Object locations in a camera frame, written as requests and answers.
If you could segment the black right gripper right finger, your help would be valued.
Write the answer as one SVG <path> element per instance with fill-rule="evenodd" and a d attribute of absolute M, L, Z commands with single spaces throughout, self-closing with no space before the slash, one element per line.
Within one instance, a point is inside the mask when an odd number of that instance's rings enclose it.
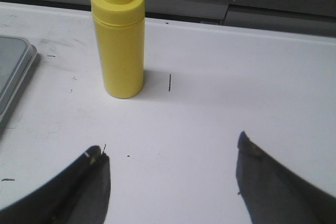
<path fill-rule="evenodd" d="M 236 179 L 252 223 L 335 223 L 335 197 L 280 164 L 245 132 Z"/>

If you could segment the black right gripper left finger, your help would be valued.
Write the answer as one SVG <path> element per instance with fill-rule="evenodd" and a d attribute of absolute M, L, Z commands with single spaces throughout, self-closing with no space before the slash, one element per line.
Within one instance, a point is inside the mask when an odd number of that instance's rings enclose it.
<path fill-rule="evenodd" d="M 110 160 L 91 146 L 61 173 L 1 210 L 1 223 L 104 223 L 111 191 Z"/>

